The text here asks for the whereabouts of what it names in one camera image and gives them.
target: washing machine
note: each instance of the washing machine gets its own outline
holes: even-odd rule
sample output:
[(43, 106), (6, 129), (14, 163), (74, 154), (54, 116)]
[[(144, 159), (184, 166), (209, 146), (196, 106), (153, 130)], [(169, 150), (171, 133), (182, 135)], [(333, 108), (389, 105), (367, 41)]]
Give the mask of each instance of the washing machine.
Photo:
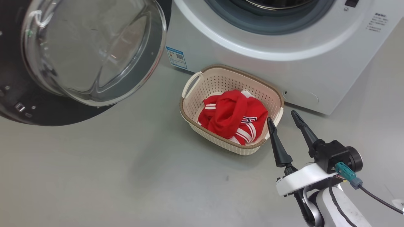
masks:
[(174, 0), (171, 64), (224, 64), (331, 114), (403, 17), (402, 0)]
[(0, 116), (94, 117), (138, 90), (165, 50), (171, 0), (0, 0)]

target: blue and white sticker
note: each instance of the blue and white sticker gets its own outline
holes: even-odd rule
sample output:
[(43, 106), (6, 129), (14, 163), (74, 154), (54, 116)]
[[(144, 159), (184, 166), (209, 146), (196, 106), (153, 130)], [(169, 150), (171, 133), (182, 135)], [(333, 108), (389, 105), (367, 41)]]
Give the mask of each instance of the blue and white sticker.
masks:
[(173, 66), (177, 66), (181, 69), (188, 69), (185, 62), (184, 53), (182, 51), (170, 48), (166, 46), (168, 57)]

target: qr code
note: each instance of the qr code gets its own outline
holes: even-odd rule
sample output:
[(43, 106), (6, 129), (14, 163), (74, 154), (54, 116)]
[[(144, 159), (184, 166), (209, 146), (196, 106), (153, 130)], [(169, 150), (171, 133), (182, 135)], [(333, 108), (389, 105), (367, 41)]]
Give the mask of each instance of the qr code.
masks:
[(176, 54), (178, 59), (184, 60), (184, 57), (182, 55)]

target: gray floor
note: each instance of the gray floor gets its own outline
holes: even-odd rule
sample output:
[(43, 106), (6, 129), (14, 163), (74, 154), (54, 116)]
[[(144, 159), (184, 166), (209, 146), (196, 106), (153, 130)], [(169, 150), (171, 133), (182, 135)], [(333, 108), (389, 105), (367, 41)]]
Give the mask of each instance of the gray floor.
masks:
[[(359, 177), (387, 201), (404, 189), (403, 32), (400, 23), (331, 116), (299, 110), (319, 137), (360, 151)], [(283, 170), (270, 143), (238, 156), (181, 118), (188, 78), (164, 55), (134, 96), (91, 120), (51, 128), (1, 118), (0, 226), (305, 226), (295, 199), (276, 192)], [(312, 160), (290, 110), (278, 134), (301, 168)], [(399, 214), (343, 188), (373, 226), (402, 226)]]

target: teal connector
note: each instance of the teal connector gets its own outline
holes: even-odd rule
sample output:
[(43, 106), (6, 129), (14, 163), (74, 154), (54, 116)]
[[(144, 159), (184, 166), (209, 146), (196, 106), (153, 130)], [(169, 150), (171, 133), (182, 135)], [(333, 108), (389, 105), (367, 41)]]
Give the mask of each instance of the teal connector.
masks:
[(349, 182), (356, 178), (356, 173), (343, 162), (338, 162), (335, 165), (335, 171)]

